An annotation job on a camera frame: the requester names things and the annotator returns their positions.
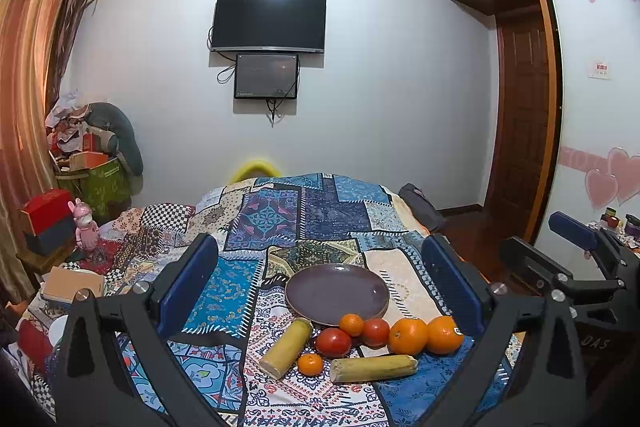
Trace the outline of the stickered large orange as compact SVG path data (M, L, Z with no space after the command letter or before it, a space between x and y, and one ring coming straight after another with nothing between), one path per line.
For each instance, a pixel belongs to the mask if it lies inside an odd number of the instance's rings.
M464 341L464 334L452 317L441 315L427 324L428 338L425 349L434 355L449 355L457 351Z

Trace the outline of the plain large orange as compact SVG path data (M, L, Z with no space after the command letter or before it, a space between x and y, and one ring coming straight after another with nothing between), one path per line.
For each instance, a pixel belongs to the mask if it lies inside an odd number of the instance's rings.
M418 355L428 340L427 324L421 319L398 320L388 332L387 349L393 355Z

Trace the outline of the red tomato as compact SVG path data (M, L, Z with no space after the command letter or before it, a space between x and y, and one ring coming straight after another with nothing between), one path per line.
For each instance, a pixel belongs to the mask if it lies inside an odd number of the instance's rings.
M316 350L326 358L345 358L352 350L352 337L341 329L323 329L316 338Z
M360 339L365 346L380 349L387 345L389 335L390 325L385 320L375 317L363 322Z

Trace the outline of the small mandarin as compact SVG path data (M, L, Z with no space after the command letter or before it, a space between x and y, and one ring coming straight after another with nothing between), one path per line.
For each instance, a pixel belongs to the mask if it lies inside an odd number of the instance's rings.
M356 313L347 313L341 317L338 327L350 337L359 337L363 332L364 321Z
M316 377L323 371L323 359L317 353L306 353L297 360L299 373L307 377Z

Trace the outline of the sugarcane piece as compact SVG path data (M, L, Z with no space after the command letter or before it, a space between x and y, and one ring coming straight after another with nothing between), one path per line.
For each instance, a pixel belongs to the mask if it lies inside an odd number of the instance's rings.
M333 384L359 384L411 376L418 361L411 355L381 355L372 358L335 359L331 363Z
M311 321L297 317L260 359L259 368L269 377L281 379L302 353L311 333Z

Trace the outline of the white sliding door with hearts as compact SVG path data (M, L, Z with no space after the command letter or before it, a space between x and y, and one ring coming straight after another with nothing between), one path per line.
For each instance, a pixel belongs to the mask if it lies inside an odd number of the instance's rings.
M560 46L561 126L546 213L597 222L639 214L639 0L550 0ZM605 61L610 79L588 77Z

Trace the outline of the cardboard box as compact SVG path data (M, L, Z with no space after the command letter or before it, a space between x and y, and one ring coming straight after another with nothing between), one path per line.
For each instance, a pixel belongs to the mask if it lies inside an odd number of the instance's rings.
M104 288L103 275L84 270L53 267L44 280L41 296L52 303L70 305L81 289L90 289L93 295L102 297Z

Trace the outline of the dark bag beside bed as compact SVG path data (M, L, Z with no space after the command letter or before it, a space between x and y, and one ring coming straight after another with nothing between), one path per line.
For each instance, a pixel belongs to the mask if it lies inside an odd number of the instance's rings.
M446 225L446 218L426 198L419 187L407 183L401 187L399 197L411 210L413 217L430 232L438 232Z

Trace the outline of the dark blue box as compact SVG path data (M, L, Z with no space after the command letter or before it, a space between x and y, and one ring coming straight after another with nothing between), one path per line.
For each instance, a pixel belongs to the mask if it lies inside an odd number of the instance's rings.
M24 234L27 248L34 254L49 257L58 248L75 242L76 225L70 216L37 235Z

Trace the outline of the pink rabbit toy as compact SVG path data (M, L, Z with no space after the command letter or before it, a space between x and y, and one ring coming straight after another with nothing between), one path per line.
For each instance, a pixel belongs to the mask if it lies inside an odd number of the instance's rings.
M92 210L89 205L80 198L70 200L68 208L73 215L76 225L75 237L77 247L91 253L96 249L99 242L99 227L93 219Z

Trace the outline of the red box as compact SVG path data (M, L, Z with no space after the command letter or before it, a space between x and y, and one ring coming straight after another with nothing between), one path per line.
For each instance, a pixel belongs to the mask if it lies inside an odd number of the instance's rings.
M72 214L68 208L71 200L72 194L64 188L52 188L35 196L18 212L22 231L38 235L56 225Z

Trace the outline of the patchwork patterned bedspread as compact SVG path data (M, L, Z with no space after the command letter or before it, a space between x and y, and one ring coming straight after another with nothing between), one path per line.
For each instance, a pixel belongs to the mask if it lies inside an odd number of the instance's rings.
M100 230L81 269L101 274L117 295L153 280L198 234L218 245L216 269L180 334L169 343L218 426L413 426L472 348L422 353L412 376L336 385L291 369L259 369L294 313L290 277L313 265L357 265L390 292L385 320L428 321L448 309L420 257L427 231L386 188L309 173L215 188L198 205L166 202L124 211Z

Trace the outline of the dark purple plate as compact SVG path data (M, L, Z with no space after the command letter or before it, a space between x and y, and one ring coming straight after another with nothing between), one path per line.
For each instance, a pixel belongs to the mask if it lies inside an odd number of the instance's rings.
M336 327L345 314L363 320L382 317L390 291L374 272L358 265L314 265L295 273L286 283L291 310L312 323Z

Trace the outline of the grey pillow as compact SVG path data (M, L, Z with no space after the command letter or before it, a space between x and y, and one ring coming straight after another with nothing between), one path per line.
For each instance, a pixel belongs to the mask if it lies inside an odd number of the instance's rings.
M90 127L111 132L107 150L116 154L130 176L142 176L143 159L134 127L121 109L107 102L91 103L86 121Z

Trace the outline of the wooden wardrobe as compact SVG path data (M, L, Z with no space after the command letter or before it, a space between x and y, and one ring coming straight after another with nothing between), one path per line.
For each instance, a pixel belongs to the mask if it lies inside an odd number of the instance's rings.
M510 235L536 239L549 199L562 116L560 45L551 0L454 0L494 18L499 92L485 202Z

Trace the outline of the yellow chair back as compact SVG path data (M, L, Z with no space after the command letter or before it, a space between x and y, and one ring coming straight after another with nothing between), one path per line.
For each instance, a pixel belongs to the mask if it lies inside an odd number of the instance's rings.
M265 159L252 159L235 171L230 182L238 183L252 178L280 178L280 171Z

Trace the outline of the orange striped curtain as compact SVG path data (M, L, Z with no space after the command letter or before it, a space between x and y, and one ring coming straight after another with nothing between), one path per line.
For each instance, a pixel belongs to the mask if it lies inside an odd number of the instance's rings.
M54 187L44 121L61 83L88 0L1 0L1 300L32 284L18 261L18 210Z

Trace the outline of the small black wall monitor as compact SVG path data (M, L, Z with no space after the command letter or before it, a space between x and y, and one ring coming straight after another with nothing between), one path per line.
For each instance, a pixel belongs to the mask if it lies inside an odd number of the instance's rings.
M295 100L298 70L296 54L240 53L235 63L234 97L242 100Z

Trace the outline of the wall mounted black television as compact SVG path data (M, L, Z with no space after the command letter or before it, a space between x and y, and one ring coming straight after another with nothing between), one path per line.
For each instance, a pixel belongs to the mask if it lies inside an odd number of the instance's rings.
M322 53L326 0L217 0L209 46L220 52Z

